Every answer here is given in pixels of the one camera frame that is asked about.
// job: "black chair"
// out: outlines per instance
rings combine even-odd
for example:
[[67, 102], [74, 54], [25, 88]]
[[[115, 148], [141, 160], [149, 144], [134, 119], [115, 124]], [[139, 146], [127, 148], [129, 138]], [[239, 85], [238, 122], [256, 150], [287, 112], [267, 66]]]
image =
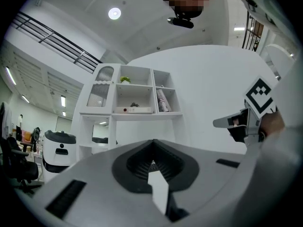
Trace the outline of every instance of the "black chair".
[[41, 185], [27, 185], [32, 180], [38, 178], [39, 171], [35, 162], [29, 162], [25, 159], [28, 153], [20, 150], [16, 139], [8, 137], [7, 140], [1, 138], [0, 145], [3, 153], [3, 168], [7, 177], [16, 178], [21, 183], [19, 189], [23, 192], [34, 194], [31, 189], [40, 187]]

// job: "fluorescent light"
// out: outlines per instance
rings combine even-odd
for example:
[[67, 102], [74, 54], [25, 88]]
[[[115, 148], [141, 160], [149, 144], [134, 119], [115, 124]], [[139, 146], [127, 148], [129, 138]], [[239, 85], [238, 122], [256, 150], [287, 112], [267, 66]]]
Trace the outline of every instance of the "fluorescent light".
[[15, 80], [13, 79], [13, 76], [11, 75], [10, 70], [9, 70], [8, 67], [6, 68], [6, 71], [8, 72], [11, 81], [16, 85], [16, 82], [15, 82]]
[[245, 27], [234, 28], [234, 31], [244, 31], [244, 30], [245, 30]]
[[120, 18], [121, 16], [121, 10], [118, 8], [112, 8], [109, 12], [108, 12], [108, 16], [110, 19], [116, 20], [118, 18]]
[[65, 107], [65, 96], [61, 96], [61, 105]]
[[24, 99], [25, 101], [27, 101], [27, 102], [29, 103], [29, 101], [27, 100], [26, 97], [24, 97], [24, 95], [22, 95], [22, 97], [23, 97], [23, 99]]

